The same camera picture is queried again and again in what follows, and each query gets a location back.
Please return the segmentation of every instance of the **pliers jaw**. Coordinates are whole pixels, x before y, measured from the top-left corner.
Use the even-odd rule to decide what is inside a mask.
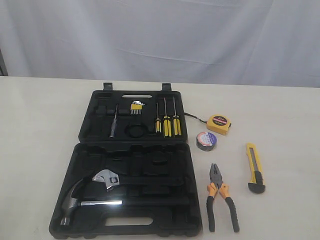
[[[222,181],[222,175],[220,173],[220,170],[217,166],[217,164],[212,163],[211,164],[211,168],[210,168],[210,181],[211,183],[214,183],[214,185],[220,189],[221,185],[224,183],[224,181]]]

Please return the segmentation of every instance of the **pliers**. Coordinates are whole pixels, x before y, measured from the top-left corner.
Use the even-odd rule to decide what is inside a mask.
[[[209,192],[209,196],[206,200],[206,211],[208,213],[210,232],[215,231],[215,216],[213,212],[213,203],[214,203],[215,195],[217,194],[218,190],[220,192],[220,195],[223,197],[223,199],[229,206],[233,230],[235,233],[239,232],[240,228],[239,228],[239,223],[237,218],[236,206],[228,192],[229,185],[225,184],[224,181],[222,181],[222,175],[220,173],[220,170],[217,164],[215,163],[211,164],[210,181],[211,183],[206,187],[206,189]]]

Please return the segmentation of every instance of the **tool kit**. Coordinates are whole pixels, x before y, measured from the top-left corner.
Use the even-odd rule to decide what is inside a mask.
[[[202,228],[181,94],[92,93],[49,225],[56,239],[195,236]],[[109,225],[112,218],[148,225]]]

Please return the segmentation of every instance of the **hammer head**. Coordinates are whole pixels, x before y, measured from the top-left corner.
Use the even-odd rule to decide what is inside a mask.
[[[92,181],[105,183],[106,190],[112,190],[112,187],[120,184],[119,175],[110,171],[109,169],[104,169],[98,172],[93,178]]]
[[[70,224],[70,217],[73,211],[78,206],[78,199],[72,197],[76,187],[81,183],[82,179],[73,185],[73,187],[69,190],[68,194],[66,195],[65,199],[63,200],[61,209],[63,211],[63,218],[60,222],[61,226],[68,226]]]

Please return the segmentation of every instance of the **wrench jaw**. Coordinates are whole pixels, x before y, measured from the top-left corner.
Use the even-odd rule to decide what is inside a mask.
[[[120,185],[119,175],[110,171],[109,169],[104,169],[98,172],[93,178],[92,181],[105,183],[106,190],[111,191],[114,186]]]

